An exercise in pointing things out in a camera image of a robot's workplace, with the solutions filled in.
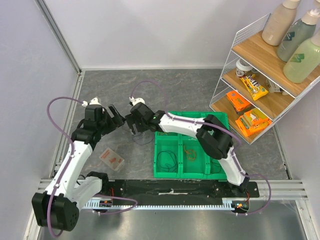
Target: jar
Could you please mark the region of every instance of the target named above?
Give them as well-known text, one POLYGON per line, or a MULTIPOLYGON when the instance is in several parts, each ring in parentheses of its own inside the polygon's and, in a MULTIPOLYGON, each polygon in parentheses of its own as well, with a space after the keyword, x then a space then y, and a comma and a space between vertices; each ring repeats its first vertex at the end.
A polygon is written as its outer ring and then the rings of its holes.
POLYGON ((242 60, 241 58, 236 61, 236 70, 235 70, 235 74, 239 77, 246 77, 251 75, 251 70, 253 69, 252 66, 250 66, 248 63, 246 63, 244 60, 242 60))

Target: green tray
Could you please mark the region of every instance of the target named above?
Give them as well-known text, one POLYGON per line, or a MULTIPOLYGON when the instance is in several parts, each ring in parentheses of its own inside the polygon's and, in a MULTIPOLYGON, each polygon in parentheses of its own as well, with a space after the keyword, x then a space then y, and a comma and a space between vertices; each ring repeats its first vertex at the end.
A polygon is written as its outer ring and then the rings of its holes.
MULTIPOLYGON (((228 116, 224 112, 171 111, 188 118, 216 116, 229 129, 228 116)), ((196 138, 175 132, 156 132, 153 172, 155 178, 227 180, 219 161, 209 157, 196 138), (192 149, 196 159, 190 160, 184 151, 192 149)))

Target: wooden shelf board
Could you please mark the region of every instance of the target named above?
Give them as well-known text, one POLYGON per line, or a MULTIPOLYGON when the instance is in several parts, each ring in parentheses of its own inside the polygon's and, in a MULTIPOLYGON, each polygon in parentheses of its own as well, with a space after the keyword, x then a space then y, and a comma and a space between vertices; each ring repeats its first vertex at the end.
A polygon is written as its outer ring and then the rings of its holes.
MULTIPOLYGON (((249 102, 254 103, 261 111, 263 111, 270 119, 275 119, 281 114, 294 100, 290 95, 282 95, 281 92, 269 92, 267 95, 254 101, 247 91, 245 85, 236 75, 236 69, 229 71, 223 76, 223 79, 232 85, 238 92, 244 96, 249 102)), ((266 87, 266 77, 260 73, 254 78, 260 85, 266 87)))
POLYGON ((278 58, 276 46, 265 43, 262 31, 237 44, 232 50, 295 97, 320 76, 318 65, 302 83, 293 83, 287 79, 283 72, 286 63, 278 58))
POLYGON ((229 102, 227 96, 224 96, 220 100, 216 101, 215 103, 211 104, 212 109, 214 109, 216 112, 224 112, 228 115, 228 121, 231 127, 233 127, 234 130, 236 130, 248 143, 252 143, 255 138, 260 134, 259 132, 256 132, 250 136, 245 136, 238 125, 236 124, 236 120, 239 118, 236 111, 232 107, 231 103, 229 102))

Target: bottle label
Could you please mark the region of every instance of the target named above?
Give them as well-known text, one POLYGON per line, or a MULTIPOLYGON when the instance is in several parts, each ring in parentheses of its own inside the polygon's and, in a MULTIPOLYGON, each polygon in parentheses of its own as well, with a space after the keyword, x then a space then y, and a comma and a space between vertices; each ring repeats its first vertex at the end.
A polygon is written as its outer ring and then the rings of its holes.
POLYGON ((305 54, 304 53, 297 53, 291 57, 290 62, 301 63, 303 59, 305 59, 305 54))
POLYGON ((283 41, 292 41, 292 39, 295 37, 295 32, 294 31, 291 31, 291 32, 288 32, 283 41))

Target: wall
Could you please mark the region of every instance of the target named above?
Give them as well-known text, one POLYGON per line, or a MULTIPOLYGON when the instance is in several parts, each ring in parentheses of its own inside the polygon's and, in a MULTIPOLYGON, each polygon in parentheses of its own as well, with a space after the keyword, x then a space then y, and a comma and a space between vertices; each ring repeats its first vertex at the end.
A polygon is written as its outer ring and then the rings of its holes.
MULTIPOLYGON (((71 95, 76 73, 35 1, 1 1, 0 16, 0 235, 18 240, 60 136, 46 105, 71 95)), ((66 111, 63 101, 52 108, 58 124, 66 111)))
POLYGON ((85 69, 220 68, 236 32, 282 1, 267 2, 46 0, 85 69))
POLYGON ((289 171, 301 179, 320 228, 320 84, 278 123, 289 171))

